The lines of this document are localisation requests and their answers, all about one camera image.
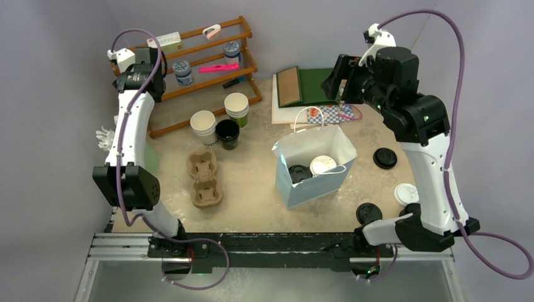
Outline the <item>white cup lid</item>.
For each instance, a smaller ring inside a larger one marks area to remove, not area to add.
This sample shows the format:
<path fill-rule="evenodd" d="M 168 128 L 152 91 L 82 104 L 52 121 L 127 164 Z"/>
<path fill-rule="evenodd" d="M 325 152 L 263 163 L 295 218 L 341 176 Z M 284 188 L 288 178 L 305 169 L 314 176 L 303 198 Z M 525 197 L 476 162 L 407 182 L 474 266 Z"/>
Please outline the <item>white cup lid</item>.
<path fill-rule="evenodd" d="M 401 206 L 419 203 L 419 194 L 415 185 L 409 183 L 398 184 L 394 189 L 394 198 Z"/>
<path fill-rule="evenodd" d="M 318 175 L 318 174 L 323 174 L 325 172 L 328 172 L 334 168 L 336 168 L 338 165 L 336 163 L 336 161 L 328 156 L 328 155 L 320 155 L 320 156 L 317 156 L 315 157 L 311 162 L 310 162 L 310 170 L 314 175 Z"/>

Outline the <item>green straw holder cup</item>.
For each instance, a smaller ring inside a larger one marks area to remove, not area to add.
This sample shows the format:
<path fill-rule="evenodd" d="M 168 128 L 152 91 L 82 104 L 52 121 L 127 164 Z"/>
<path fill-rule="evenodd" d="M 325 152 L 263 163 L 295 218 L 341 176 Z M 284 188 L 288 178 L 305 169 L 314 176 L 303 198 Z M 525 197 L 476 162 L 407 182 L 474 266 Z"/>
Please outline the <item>green straw holder cup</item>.
<path fill-rule="evenodd" d="M 160 160 L 157 152 L 151 145 L 146 144 L 144 149 L 145 170 L 151 174 L 155 174 L 158 171 L 159 163 Z"/>

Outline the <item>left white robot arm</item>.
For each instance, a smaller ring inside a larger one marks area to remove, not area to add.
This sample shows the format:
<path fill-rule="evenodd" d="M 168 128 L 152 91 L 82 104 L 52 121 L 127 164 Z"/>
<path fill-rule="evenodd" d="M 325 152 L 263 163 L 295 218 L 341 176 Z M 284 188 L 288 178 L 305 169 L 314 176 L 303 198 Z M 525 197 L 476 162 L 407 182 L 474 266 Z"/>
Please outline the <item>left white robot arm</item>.
<path fill-rule="evenodd" d="M 118 119 L 105 163 L 94 167 L 93 181 L 106 200 L 117 207 L 127 226 L 142 220 L 163 249 L 181 257 L 188 248 L 183 224 L 160 200 L 159 180 L 145 168 L 145 146 L 150 115 L 165 90 L 162 55 L 155 48 L 135 50 L 133 60 L 115 79 Z"/>

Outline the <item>right blue white jar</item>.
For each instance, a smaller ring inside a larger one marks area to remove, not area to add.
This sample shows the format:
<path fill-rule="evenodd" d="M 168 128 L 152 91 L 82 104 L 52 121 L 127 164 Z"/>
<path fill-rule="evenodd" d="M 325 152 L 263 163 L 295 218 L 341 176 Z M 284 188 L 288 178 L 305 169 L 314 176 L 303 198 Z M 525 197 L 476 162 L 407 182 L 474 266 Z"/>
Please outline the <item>right blue white jar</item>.
<path fill-rule="evenodd" d="M 226 64 L 232 65 L 241 62 L 241 47 L 237 41 L 223 44 L 223 53 Z"/>

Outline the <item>black paper cup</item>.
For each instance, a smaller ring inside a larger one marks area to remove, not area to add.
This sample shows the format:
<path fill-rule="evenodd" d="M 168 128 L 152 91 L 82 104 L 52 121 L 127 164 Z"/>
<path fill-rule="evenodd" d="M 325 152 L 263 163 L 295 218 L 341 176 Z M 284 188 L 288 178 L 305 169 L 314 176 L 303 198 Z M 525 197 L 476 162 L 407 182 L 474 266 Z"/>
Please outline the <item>black paper cup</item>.
<path fill-rule="evenodd" d="M 225 150 L 234 150 L 240 134 L 239 125 L 233 120 L 221 120 L 215 127 L 215 134 Z"/>

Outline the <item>stacked black cup lids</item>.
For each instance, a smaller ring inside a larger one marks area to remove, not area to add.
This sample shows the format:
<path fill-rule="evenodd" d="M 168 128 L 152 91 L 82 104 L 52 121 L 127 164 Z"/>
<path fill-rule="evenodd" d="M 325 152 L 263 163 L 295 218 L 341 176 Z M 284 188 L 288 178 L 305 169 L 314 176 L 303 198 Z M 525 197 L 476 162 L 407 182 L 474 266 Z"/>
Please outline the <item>stacked black cup lids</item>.
<path fill-rule="evenodd" d="M 421 211 L 421 205 L 419 203 L 410 203 L 399 212 L 399 217 L 407 214 L 413 214 L 418 211 Z"/>

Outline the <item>pink white stapler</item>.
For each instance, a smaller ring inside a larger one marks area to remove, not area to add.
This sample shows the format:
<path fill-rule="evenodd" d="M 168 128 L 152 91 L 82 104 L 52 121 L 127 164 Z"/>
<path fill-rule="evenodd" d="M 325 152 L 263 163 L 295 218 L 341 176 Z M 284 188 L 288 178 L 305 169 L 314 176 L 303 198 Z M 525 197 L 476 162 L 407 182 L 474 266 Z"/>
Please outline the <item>pink white stapler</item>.
<path fill-rule="evenodd" d="M 220 24 L 215 24 L 212 26 L 209 26 L 207 28 L 204 28 L 202 31 L 202 35 L 208 40 L 216 40 L 220 34 L 221 34 L 222 27 Z"/>

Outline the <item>blue white jar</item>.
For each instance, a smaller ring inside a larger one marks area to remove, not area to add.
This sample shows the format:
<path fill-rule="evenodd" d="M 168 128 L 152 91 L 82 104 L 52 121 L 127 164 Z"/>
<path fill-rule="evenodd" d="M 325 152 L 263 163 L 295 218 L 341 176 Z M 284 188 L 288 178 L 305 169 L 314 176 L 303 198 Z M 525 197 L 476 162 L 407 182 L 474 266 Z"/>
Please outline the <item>blue white jar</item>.
<path fill-rule="evenodd" d="M 226 64 L 232 65 L 241 62 L 241 47 L 237 41 L 223 44 L 223 53 Z"/>
<path fill-rule="evenodd" d="M 179 60 L 173 64 L 173 72 L 178 84 L 187 86 L 193 83 L 194 77 L 191 71 L 191 65 L 186 60 Z"/>

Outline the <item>white green box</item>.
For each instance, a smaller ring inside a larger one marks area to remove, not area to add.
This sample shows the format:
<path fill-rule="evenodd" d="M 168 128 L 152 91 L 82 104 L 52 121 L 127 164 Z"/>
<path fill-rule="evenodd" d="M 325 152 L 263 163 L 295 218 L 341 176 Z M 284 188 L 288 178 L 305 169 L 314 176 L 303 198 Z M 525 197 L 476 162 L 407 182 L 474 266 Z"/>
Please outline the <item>white green box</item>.
<path fill-rule="evenodd" d="M 178 31 L 168 33 L 166 35 L 157 36 L 156 39 L 149 38 L 146 40 L 147 46 L 150 48 L 157 49 L 156 40 L 160 45 L 161 53 L 163 53 L 167 57 L 173 57 L 183 48 L 183 42 Z"/>

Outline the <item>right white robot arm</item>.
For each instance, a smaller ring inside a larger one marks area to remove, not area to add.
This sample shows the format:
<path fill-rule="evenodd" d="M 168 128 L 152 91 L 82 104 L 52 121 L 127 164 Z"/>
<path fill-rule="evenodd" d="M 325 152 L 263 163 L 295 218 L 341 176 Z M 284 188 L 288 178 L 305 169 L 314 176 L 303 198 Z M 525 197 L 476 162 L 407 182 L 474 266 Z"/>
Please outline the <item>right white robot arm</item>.
<path fill-rule="evenodd" d="M 338 56 L 321 84 L 326 98 L 367 104 L 393 132 L 411 166 L 420 209 L 413 213 L 363 223 L 355 229 L 355 251 L 368 256 L 382 244 L 400 244 L 415 252 L 442 252 L 461 235 L 479 230 L 460 200 L 447 160 L 452 130 L 442 100 L 418 92 L 419 59 L 404 47 L 385 47 L 369 67 L 365 59 Z"/>

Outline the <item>white wrapped straws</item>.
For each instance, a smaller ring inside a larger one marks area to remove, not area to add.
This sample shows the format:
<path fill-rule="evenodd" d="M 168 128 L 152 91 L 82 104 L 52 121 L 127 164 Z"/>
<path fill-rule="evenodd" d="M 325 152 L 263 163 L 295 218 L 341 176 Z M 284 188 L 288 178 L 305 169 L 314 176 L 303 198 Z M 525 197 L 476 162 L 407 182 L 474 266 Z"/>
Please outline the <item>white wrapped straws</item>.
<path fill-rule="evenodd" d="M 117 126 L 118 115 L 113 117 L 113 121 L 115 126 Z M 96 138 L 99 140 L 98 147 L 106 152 L 109 152 L 113 146 L 115 129 L 106 129 L 104 126 L 102 126 L 100 130 L 95 131 L 95 134 Z"/>

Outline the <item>white cup stack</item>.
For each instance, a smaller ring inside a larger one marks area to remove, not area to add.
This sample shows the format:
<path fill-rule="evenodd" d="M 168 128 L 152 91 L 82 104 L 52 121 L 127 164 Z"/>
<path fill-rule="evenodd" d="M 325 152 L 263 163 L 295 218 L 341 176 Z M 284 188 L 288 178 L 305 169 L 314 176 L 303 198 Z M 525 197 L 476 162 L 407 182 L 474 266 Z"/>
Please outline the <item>white cup stack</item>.
<path fill-rule="evenodd" d="M 217 144 L 218 138 L 215 133 L 217 120 L 211 111 L 201 110 L 196 112 L 190 119 L 190 126 L 202 144 L 207 147 Z"/>
<path fill-rule="evenodd" d="M 246 95 L 234 92 L 224 100 L 225 111 L 231 120 L 235 121 L 239 128 L 246 127 L 248 123 L 249 99 Z"/>

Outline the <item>light blue paper bag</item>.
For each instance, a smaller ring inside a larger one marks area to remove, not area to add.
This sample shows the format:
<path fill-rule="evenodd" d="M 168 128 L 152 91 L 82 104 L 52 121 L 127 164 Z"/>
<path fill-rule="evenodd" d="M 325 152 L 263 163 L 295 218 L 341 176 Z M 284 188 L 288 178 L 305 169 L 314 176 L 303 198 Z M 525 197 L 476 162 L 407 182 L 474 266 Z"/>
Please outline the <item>light blue paper bag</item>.
<path fill-rule="evenodd" d="M 294 130 L 272 148 L 276 187 L 288 209 L 338 191 L 358 154 L 337 125 Z"/>

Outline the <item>wooden shelf rack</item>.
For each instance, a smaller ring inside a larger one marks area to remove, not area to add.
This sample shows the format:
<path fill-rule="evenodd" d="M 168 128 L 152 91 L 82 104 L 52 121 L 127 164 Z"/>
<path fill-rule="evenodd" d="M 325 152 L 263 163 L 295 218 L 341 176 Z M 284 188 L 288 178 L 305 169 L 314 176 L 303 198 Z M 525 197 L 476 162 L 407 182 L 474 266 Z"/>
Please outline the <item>wooden shelf rack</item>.
<path fill-rule="evenodd" d="M 189 126 L 191 116 L 199 110 L 224 115 L 224 99 L 206 96 L 205 89 L 221 88 L 239 77 L 246 79 L 254 93 L 248 103 L 262 100 L 253 77 L 258 66 L 247 45 L 253 35 L 249 23 L 239 16 L 221 22 L 220 27 L 221 36 L 213 40 L 207 40 L 201 28 L 179 34 L 182 45 L 166 55 L 166 90 L 149 116 L 147 133 L 151 138 Z"/>

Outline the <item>brown pulp cup carrier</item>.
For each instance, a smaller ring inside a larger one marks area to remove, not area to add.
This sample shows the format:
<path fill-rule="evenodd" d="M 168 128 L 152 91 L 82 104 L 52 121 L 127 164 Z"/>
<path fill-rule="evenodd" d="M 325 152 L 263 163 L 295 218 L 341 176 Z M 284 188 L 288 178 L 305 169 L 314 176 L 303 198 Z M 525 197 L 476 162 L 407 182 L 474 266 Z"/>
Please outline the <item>brown pulp cup carrier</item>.
<path fill-rule="evenodd" d="M 223 190 L 216 178 L 217 158 L 211 150 L 199 150 L 186 160 L 187 170 L 193 183 L 190 186 L 190 199 L 197 208 L 211 208 L 222 202 Z"/>

